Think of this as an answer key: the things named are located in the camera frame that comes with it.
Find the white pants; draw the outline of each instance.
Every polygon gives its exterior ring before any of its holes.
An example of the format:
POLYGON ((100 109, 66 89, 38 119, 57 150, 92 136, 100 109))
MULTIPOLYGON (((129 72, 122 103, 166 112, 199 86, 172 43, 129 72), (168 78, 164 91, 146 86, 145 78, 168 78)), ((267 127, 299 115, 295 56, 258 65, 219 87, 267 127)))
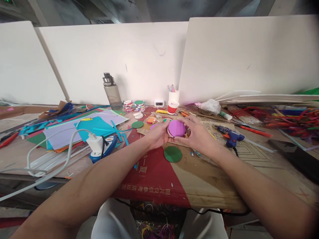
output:
MULTIPOLYGON (((130 208, 115 199, 108 199, 100 208, 91 239, 139 239, 130 208)), ((189 210, 180 239, 228 239, 221 214, 199 215, 189 210)))

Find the glue stick tube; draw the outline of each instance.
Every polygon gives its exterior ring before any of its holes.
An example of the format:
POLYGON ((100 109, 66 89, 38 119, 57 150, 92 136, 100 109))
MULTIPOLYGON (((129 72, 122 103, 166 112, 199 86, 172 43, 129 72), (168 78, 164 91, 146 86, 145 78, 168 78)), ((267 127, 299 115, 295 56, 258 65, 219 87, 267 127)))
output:
POLYGON ((233 118, 231 115, 229 115, 229 114, 227 114, 227 113, 225 113, 223 111, 220 111, 219 115, 224 117, 227 120, 231 120, 233 118))

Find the forearm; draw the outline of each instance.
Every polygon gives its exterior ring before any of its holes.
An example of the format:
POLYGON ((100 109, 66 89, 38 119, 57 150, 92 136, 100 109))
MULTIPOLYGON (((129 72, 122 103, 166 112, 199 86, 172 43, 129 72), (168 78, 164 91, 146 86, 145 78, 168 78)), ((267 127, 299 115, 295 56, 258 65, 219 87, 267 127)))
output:
POLYGON ((223 146, 211 157, 274 238, 308 238, 316 216, 308 204, 223 146))
POLYGON ((112 195, 147 147, 142 138, 95 163, 47 199, 32 219, 50 218, 68 227, 81 225, 112 195))

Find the water bottle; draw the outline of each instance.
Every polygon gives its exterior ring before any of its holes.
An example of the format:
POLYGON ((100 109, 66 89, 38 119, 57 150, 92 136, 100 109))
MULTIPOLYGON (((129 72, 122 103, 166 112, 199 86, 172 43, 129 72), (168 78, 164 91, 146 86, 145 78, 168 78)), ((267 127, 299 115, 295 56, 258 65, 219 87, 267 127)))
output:
POLYGON ((122 109, 122 101, 119 93, 119 89, 114 82, 114 78, 110 75, 110 73, 104 73, 103 77, 103 86, 111 105, 112 110, 121 110, 122 109))

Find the white clock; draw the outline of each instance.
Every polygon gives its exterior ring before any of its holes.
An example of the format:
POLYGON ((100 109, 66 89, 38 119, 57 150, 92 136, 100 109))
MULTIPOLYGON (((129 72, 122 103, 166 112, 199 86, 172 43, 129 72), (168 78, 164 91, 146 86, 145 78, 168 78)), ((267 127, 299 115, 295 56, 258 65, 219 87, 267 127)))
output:
POLYGON ((165 102, 164 102, 164 100, 154 100, 154 106, 155 107, 164 107, 165 102))

